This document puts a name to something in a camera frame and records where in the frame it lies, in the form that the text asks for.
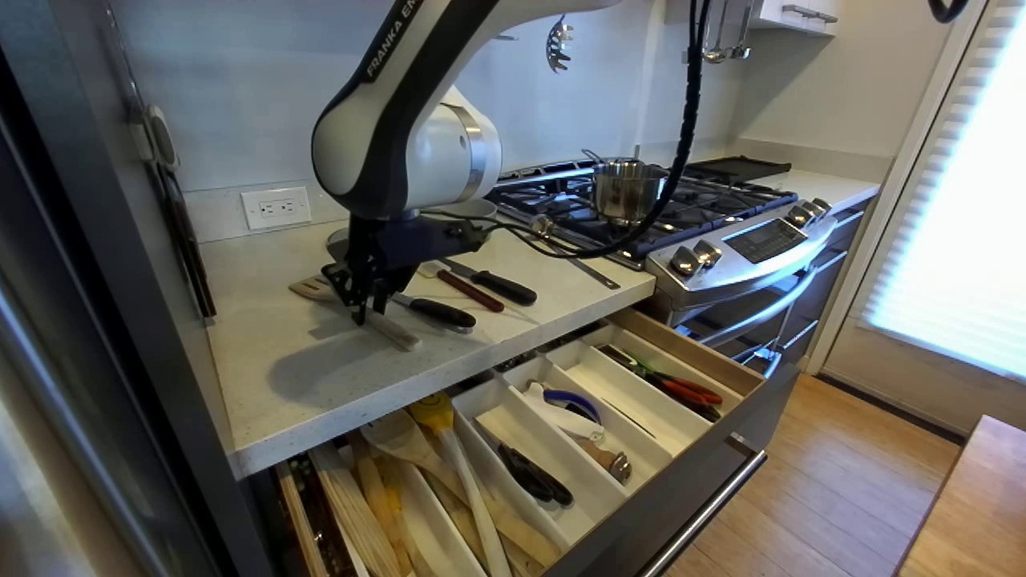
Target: electrical outlet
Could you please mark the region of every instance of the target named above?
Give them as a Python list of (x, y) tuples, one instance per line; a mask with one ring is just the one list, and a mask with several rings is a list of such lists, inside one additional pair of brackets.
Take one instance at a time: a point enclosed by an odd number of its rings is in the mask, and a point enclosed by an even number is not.
[(304, 185), (244, 192), (249, 232), (310, 220), (310, 195)]

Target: wooden floor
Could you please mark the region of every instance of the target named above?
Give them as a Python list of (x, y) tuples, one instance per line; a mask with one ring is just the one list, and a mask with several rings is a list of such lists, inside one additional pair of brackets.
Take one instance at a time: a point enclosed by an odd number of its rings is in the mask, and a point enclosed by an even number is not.
[(894, 574), (959, 446), (802, 379), (765, 471), (672, 567), (683, 574)]

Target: upper cabinet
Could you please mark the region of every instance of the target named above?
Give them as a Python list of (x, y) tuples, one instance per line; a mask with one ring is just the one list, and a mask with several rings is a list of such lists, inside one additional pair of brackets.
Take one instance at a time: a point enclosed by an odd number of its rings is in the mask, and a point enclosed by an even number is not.
[(757, 30), (834, 35), (845, 0), (759, 0)]

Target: silver pot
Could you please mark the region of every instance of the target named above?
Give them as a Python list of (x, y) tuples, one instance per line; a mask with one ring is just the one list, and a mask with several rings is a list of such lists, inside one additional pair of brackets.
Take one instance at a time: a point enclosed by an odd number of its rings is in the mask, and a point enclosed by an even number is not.
[(615, 224), (638, 224), (661, 199), (666, 171), (641, 162), (638, 156), (615, 156), (596, 162), (594, 204)]

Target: window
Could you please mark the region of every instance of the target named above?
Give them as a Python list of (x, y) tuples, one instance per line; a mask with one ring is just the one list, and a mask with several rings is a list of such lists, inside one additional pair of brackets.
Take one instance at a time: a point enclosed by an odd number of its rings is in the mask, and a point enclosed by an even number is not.
[(983, 21), (909, 181), (866, 320), (1026, 379), (1026, 6)]

